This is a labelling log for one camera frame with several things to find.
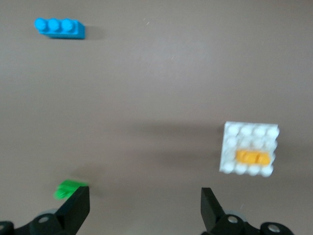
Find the blue toy brick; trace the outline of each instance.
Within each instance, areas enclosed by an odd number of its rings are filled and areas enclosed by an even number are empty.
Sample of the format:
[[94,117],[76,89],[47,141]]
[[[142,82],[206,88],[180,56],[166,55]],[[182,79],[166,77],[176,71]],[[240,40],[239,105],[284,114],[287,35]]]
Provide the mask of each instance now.
[[85,26],[78,20],[37,18],[34,25],[40,34],[49,38],[85,39]]

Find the white square block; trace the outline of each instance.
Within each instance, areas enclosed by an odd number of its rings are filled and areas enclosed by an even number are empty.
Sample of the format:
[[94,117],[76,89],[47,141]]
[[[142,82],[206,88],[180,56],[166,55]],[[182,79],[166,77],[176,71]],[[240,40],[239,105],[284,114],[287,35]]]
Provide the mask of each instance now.
[[[273,172],[272,163],[275,159],[274,150],[277,147],[276,138],[279,134],[277,124],[247,123],[228,121],[224,126],[220,171],[226,174],[249,174],[268,177]],[[238,149],[267,152],[270,163],[243,164],[236,161]]]

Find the green toy brick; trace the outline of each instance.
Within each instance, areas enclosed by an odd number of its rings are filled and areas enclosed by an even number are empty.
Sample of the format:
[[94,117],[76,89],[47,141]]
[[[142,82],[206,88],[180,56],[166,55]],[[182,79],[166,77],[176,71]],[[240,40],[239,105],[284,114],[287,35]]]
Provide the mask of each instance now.
[[54,193],[54,198],[57,200],[68,199],[80,186],[88,186],[88,183],[65,180],[57,187],[57,190]]

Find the gray background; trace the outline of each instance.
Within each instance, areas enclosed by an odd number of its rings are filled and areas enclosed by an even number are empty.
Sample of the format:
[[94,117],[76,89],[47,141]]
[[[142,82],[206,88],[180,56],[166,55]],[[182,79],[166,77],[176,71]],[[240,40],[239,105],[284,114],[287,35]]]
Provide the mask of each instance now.
[[[312,232],[313,1],[1,0],[0,220],[91,184],[79,234],[197,235],[201,187]],[[86,40],[38,34],[78,19]],[[219,173],[227,120],[278,123],[269,178]]]

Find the metal bolt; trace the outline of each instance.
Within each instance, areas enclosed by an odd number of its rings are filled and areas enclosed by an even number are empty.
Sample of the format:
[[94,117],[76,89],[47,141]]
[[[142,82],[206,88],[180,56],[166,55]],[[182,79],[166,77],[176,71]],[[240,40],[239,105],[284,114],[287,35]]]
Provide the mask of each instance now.
[[280,229],[276,225],[273,225],[273,224],[268,225],[268,229],[274,233],[280,232]]
[[47,222],[48,220],[49,220],[49,217],[44,216],[44,217],[40,218],[40,219],[38,220],[38,222],[39,222],[39,223],[45,223],[45,222]]
[[236,217],[234,217],[234,216],[229,216],[229,217],[228,217],[228,221],[229,221],[230,223],[233,223],[233,224],[238,223],[238,219],[237,219]]

